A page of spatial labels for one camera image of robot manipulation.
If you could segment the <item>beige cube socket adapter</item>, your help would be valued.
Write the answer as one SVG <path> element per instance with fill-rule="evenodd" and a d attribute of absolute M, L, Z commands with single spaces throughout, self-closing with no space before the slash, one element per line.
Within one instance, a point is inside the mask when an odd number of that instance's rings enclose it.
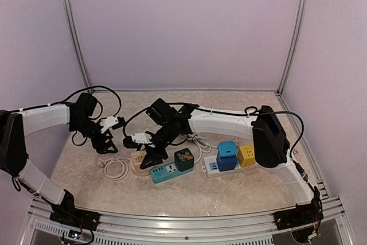
<path fill-rule="evenodd" d="M 134 166 L 140 167 L 141 163 L 143 162 L 146 156 L 145 150 L 134 151 L 131 153 L 131 161 Z"/>

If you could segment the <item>teal power strip with cord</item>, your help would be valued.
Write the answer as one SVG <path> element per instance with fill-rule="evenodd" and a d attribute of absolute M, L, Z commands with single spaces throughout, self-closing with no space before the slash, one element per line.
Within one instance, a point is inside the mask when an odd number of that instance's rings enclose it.
<path fill-rule="evenodd" d="M 188 141 L 193 142 L 196 145 L 197 149 L 199 150 L 198 157 L 194 157 L 194 166 L 196 163 L 198 163 L 201 160 L 204 153 L 205 154 L 210 153 L 213 148 L 216 148 L 215 146 L 212 146 L 206 140 L 206 138 L 199 136 L 198 134 L 189 134 Z M 174 178 L 177 178 L 179 176 L 182 176 L 184 174 L 190 173 L 193 171 L 193 169 L 189 169 L 184 172 L 180 172 L 177 166 L 175 165 L 175 162 L 173 161 L 169 164 L 162 165 L 157 168 L 151 169 L 150 176 L 151 176 L 153 183 L 160 184 L 160 183 L 172 180 Z"/>

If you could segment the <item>dark green cube adapter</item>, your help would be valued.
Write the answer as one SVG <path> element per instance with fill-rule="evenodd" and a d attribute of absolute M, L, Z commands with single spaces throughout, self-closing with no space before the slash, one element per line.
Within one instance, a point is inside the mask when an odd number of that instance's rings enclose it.
<path fill-rule="evenodd" d="M 178 150 L 174 153 L 174 162 L 180 172 L 194 167 L 194 156 L 189 148 Z"/>

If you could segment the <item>white multicolour power strip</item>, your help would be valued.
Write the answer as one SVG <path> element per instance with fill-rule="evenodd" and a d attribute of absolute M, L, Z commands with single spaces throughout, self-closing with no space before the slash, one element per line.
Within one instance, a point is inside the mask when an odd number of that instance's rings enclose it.
<path fill-rule="evenodd" d="M 243 172 L 260 167 L 260 165 L 256 162 L 253 165 L 245 167 L 241 167 L 238 162 L 236 163 L 236 165 L 230 164 L 229 166 L 227 166 L 227 164 L 220 164 L 219 162 L 217 162 L 216 155 L 209 155 L 204 157 L 203 163 L 204 164 L 202 165 L 201 169 L 208 178 Z"/>

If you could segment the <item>light blue adapter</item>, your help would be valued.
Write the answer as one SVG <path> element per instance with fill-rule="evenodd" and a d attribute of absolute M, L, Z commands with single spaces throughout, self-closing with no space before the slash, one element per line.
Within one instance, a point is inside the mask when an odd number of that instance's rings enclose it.
<path fill-rule="evenodd" d="M 221 158 L 231 158 L 237 154 L 237 145 L 234 141 L 220 142 L 217 149 Z"/>

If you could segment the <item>yellow cube socket adapter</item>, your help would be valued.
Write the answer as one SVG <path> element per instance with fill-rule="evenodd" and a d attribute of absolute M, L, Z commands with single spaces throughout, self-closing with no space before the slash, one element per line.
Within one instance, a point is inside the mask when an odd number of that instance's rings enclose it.
<path fill-rule="evenodd" d="M 253 144 L 240 146 L 237 152 L 237 160 L 241 168 L 256 164 Z"/>

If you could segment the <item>dark blue cube socket adapter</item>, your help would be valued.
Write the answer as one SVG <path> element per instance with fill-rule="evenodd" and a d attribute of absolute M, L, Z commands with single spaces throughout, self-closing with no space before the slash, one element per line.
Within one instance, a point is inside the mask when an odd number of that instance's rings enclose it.
<path fill-rule="evenodd" d="M 237 165 L 237 157 L 221 157 L 220 155 L 216 158 L 218 170 L 220 172 L 225 172 L 229 170 L 233 170 Z"/>

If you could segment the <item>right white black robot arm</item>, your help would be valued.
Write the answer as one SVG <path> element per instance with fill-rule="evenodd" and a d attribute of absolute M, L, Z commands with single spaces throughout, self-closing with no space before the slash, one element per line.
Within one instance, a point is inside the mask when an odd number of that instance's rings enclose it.
<path fill-rule="evenodd" d="M 200 107 L 193 103 L 175 103 L 157 99 L 143 109 L 160 129 L 137 141 L 132 135 L 124 135 L 126 148 L 143 145 L 147 151 L 142 168 L 149 168 L 167 159 L 166 148 L 180 135 L 209 133 L 239 137 L 253 142 L 255 160 L 263 168 L 273 169 L 287 185 L 297 208 L 293 218 L 298 224 L 306 224 L 315 216 L 316 208 L 321 205 L 320 191 L 312 186 L 293 155 L 294 145 L 287 139 L 286 132 L 277 115 L 270 106 L 257 109 L 247 107 L 244 111 L 224 111 Z"/>

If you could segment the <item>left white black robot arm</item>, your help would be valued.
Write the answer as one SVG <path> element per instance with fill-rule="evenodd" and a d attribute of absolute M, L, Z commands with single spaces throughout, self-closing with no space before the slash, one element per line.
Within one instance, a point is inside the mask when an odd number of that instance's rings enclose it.
<path fill-rule="evenodd" d="M 70 132 L 81 134 L 85 140 L 89 140 L 98 154 L 116 153 L 118 150 L 113 142 L 112 131 L 125 124 L 125 120 L 119 116 L 122 100 L 114 90 L 101 86 L 118 101 L 117 111 L 112 115 L 104 115 L 103 105 L 91 93 L 92 89 L 79 89 L 56 102 L 1 111 L 1 170 L 10 176 L 17 191 L 24 186 L 49 204 L 59 206 L 58 216 L 69 225 L 80 220 L 80 211 L 66 202 L 68 192 L 54 183 L 30 159 L 27 141 L 39 133 L 66 127 Z"/>

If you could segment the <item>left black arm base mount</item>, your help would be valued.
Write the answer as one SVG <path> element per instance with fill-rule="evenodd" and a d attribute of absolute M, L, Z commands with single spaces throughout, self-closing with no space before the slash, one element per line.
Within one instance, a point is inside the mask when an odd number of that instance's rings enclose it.
<path fill-rule="evenodd" d="M 67 190 L 64 192 L 64 197 L 59 205 L 50 204 L 52 207 L 51 221 L 82 230 L 96 231 L 100 213 L 76 208 L 74 196 Z"/>

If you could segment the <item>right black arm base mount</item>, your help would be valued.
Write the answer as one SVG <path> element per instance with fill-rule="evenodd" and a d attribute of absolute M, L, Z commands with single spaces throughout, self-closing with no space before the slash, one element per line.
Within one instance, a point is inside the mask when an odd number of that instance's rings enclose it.
<path fill-rule="evenodd" d="M 320 198 L 313 198 L 311 203 L 296 205 L 295 208 L 277 211 L 273 214 L 277 230 L 300 227 L 306 224 L 319 223 L 323 220 L 323 208 Z"/>

